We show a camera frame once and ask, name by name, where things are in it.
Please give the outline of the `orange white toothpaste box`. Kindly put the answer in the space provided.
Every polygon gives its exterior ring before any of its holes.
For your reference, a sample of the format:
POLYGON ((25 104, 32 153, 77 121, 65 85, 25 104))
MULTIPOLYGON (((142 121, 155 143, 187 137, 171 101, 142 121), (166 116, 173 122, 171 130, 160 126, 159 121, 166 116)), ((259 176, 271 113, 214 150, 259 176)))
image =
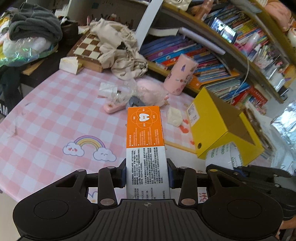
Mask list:
POLYGON ((127 109, 126 194, 129 199, 170 199, 161 112, 158 106, 127 109))

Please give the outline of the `white tape roll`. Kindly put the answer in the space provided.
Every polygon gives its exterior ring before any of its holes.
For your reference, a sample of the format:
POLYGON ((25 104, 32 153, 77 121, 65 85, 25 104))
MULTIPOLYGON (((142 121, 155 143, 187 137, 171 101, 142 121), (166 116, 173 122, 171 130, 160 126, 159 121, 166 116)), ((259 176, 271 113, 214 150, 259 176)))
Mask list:
POLYGON ((234 170, 239 166, 243 166, 243 161, 236 144, 234 144, 234 142, 230 142, 209 150, 206 155, 205 164, 206 167, 213 164, 234 170))

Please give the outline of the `white eraser block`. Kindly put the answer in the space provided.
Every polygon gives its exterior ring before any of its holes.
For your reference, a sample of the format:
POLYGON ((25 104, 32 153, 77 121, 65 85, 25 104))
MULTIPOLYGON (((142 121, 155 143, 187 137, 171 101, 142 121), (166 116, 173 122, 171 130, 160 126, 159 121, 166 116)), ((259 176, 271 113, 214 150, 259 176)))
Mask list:
POLYGON ((175 127, 179 127, 183 122, 181 111, 173 107, 169 107, 166 118, 167 118, 167 123, 175 127))

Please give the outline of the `yellow cardboard box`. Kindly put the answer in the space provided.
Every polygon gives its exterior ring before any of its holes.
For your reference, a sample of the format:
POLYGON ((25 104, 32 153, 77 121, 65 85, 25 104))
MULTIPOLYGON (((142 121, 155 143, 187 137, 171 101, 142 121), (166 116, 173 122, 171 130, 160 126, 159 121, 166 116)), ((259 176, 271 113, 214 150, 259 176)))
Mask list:
POLYGON ((245 166, 264 151, 246 115, 206 88, 202 88, 188 107, 187 116, 200 159, 206 159, 212 149, 233 143, 241 156, 238 165, 245 166))

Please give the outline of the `pink checkered table mat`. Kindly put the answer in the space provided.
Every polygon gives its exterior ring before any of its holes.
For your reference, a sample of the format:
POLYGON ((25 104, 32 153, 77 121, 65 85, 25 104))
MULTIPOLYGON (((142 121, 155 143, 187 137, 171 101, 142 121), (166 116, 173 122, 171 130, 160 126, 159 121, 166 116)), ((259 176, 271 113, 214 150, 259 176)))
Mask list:
POLYGON ((126 156, 127 111, 104 111, 110 72, 59 70, 1 122, 1 190, 20 201, 77 169, 95 173, 126 156))

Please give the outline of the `pink flat case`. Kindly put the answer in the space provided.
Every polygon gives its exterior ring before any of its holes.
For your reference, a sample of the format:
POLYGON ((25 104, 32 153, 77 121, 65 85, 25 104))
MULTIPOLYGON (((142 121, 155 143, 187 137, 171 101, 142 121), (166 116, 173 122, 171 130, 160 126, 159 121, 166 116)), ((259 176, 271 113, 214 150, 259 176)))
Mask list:
POLYGON ((124 103, 115 104, 112 102, 108 102, 103 105, 103 109, 108 114, 112 114, 112 113, 118 112, 120 110, 123 110, 123 109, 125 109, 125 107, 126 107, 126 104, 124 104, 124 103))

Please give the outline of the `clear plastic wrapping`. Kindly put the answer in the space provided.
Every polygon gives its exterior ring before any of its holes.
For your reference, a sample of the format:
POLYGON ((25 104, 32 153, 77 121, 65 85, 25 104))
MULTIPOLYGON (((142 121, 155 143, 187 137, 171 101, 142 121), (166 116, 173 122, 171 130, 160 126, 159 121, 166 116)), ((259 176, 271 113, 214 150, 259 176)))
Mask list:
POLYGON ((126 104, 137 93, 135 80, 119 81, 117 83, 101 82, 98 97, 106 98, 114 104, 126 104))

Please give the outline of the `pink plush pig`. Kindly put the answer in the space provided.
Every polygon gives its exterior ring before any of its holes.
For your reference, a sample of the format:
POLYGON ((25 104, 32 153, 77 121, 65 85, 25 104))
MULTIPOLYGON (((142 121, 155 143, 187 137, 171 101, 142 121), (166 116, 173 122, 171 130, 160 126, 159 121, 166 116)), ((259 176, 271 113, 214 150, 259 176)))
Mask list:
POLYGON ((169 98, 168 92, 159 83, 148 79, 137 81, 137 92, 139 99, 146 106, 163 106, 166 105, 169 98))

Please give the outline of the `pink sticker cylinder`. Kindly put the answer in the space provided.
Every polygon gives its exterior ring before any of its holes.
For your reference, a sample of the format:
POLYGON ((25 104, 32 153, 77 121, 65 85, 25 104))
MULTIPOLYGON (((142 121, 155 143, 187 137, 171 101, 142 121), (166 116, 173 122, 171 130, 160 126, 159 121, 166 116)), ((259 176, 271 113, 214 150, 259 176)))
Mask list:
POLYGON ((192 80, 198 65, 193 58, 181 54, 164 81, 164 89, 170 94, 180 95, 192 80))

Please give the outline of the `beige cloth bag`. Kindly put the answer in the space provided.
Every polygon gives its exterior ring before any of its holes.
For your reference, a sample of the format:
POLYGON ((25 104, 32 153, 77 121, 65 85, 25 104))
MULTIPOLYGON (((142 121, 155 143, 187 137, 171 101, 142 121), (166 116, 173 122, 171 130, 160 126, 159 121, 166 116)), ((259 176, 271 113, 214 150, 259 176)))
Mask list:
POLYGON ((139 78, 147 72, 148 62, 139 53, 135 33, 126 25, 101 18, 90 24, 90 30, 99 39, 102 68, 110 69, 121 80, 139 78))

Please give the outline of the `wooden chess board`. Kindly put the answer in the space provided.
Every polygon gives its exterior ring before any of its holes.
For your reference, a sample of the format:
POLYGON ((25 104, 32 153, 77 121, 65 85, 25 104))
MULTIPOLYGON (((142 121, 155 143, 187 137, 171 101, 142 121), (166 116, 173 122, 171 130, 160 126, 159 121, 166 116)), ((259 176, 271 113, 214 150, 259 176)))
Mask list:
POLYGON ((98 61, 100 55, 99 39, 88 30, 68 52, 67 57, 76 57, 84 68, 101 73, 103 68, 98 61))

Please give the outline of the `iridescent plastic bag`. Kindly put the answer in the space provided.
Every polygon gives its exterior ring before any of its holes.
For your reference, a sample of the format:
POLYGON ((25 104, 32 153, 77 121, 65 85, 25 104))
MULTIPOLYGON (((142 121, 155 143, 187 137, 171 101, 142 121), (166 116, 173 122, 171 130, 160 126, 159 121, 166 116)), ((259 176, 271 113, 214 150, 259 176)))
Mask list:
POLYGON ((42 37, 29 37, 12 41, 6 38, 1 45, 1 66, 19 67, 54 53, 58 43, 52 44, 42 37))

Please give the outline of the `grey folded clothes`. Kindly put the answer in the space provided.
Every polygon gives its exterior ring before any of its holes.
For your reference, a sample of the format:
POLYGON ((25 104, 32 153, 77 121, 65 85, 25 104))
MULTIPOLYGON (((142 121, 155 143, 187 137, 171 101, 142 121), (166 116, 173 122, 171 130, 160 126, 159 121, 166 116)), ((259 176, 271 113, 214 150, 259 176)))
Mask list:
POLYGON ((37 4, 22 3, 11 17, 9 37, 16 41, 28 37, 42 37, 51 43, 59 42, 63 33, 58 18, 37 4))

